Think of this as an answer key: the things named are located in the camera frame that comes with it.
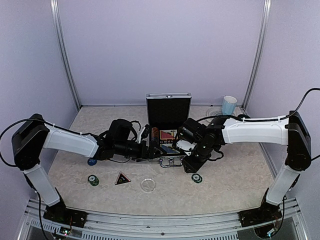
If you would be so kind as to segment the blue playing card deck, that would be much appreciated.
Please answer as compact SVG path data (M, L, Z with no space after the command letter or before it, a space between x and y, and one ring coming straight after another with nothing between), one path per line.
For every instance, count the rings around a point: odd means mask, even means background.
M179 151L174 149L171 144L161 144L160 147L166 151L167 154L178 154Z

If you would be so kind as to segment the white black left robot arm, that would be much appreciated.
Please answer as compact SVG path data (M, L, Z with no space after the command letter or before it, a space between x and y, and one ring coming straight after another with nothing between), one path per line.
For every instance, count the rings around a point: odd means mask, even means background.
M14 164L10 166L23 172L40 202L45 203L43 218L70 227L83 228L88 214L66 207L40 164L44 149L73 153L96 161L110 160L114 155L120 155L141 162L167 154L154 141L146 142L151 133L149 125L136 132L132 121L121 118L113 120L109 129L99 135L65 129L45 121L38 113L19 123L21 127L11 138Z

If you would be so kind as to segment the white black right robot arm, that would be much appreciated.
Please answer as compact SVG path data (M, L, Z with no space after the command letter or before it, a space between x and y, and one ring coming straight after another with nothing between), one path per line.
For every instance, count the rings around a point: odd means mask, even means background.
M263 195L257 208L239 212L242 227L258 225L284 218L280 205L289 190L297 183L301 173L312 161L311 136L296 110L288 115L270 118L249 118L247 115L209 116L210 123L188 118L177 131L177 142L186 153L182 165L186 173L197 173L211 161L212 152L221 153L227 144L258 143L263 146L269 162L276 167L276 176Z

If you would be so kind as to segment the red dice row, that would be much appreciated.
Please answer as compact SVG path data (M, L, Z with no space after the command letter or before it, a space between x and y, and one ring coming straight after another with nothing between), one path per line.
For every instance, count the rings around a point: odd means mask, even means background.
M174 141L172 139L160 140L160 144L172 144Z

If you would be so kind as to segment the front aluminium rail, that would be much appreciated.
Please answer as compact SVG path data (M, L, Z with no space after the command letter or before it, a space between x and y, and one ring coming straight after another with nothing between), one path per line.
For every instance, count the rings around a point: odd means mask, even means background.
M53 240L257 240L257 233L270 222L243 227L237 212L189 216L138 216L90 212L83 227L39 220L35 208L28 209L20 240L42 240L42 230Z

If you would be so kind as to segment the black triangular dealer button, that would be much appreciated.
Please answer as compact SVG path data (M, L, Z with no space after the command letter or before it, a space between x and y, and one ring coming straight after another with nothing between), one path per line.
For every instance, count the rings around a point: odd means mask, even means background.
M120 171L115 181L115 185L117 186L117 185L126 184L130 182L131 180L123 172Z

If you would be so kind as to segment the blue small blind button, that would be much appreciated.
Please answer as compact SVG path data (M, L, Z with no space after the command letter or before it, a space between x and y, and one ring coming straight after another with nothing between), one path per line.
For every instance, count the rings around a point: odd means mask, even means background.
M94 165L96 165L97 164L97 160L96 159L92 159L92 158L90 158L90 159L88 159L87 160L87 164L89 165L89 166L94 166Z

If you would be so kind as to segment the clear round plastic lid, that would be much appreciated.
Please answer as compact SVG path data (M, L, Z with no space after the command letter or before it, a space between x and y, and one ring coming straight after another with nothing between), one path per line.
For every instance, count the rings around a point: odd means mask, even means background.
M156 189L156 182L152 178L145 178L141 181L140 187L145 193L151 193Z

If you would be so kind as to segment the left poker chip row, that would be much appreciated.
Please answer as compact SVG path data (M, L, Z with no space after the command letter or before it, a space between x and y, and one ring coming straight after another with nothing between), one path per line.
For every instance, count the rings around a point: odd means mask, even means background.
M159 129L153 127L150 133L150 143L153 145L159 145Z

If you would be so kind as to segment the white swirl plate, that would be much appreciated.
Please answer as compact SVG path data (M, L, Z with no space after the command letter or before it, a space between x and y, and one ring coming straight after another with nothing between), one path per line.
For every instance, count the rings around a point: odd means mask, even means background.
M206 112L207 117L222 116L222 115L223 113L220 107L210 107Z

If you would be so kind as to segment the right aluminium frame post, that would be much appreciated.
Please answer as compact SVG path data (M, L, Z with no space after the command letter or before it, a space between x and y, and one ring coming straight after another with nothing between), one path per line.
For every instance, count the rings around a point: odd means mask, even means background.
M268 23L269 23L269 18L270 18L271 6L272 6L272 0L265 0L263 2L263 11L262 11L262 17L261 17L261 23L260 23L256 51L255 51L255 55L254 55L254 59L253 59L253 65L252 65L252 68L250 71L249 82L248 82L247 89L246 89L246 92L244 95L244 99L243 99L243 102L241 105L241 107L244 111L246 111L248 109L250 99L251 99L253 91L254 91L254 86L255 86L256 79L257 79L257 74L259 71L261 58L263 55L263 49L264 49L265 38L267 35L267 30L268 30Z

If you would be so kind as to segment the aluminium poker case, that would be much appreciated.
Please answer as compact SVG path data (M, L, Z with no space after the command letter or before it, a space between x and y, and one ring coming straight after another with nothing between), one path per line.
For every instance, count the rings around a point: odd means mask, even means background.
M168 144L176 149L174 144L178 141L178 128L181 127L189 117L191 100L192 95L189 92L146 94L148 124L151 130L153 127L159 130L158 146L161 146L160 130L176 130L173 143ZM151 130L149 134L149 146L155 146L155 144L150 143ZM165 151L165 156L149 161L159 163L162 168L181 167L185 155L186 154L181 151L179 151L178 154L167 154Z

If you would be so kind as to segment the light blue ribbed cup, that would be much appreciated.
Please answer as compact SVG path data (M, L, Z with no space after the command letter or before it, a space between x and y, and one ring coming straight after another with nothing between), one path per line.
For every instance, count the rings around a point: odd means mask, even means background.
M221 112L223 115L232 115L238 100L230 95L226 95L223 97Z

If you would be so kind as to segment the green chip stack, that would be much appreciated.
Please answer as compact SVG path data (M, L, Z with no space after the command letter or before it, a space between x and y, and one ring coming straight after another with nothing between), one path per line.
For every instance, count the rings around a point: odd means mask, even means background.
M94 174L88 176L87 181L90 183L91 186L96 187L99 185L100 181L98 177Z
M191 179L197 184L199 184L199 183L201 183L203 181L203 178L197 173L193 174L191 176Z

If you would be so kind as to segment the red playing card deck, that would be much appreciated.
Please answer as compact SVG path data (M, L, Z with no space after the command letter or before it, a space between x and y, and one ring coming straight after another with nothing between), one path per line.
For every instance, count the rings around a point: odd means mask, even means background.
M177 134L176 130L160 130L159 138L161 141L174 140Z

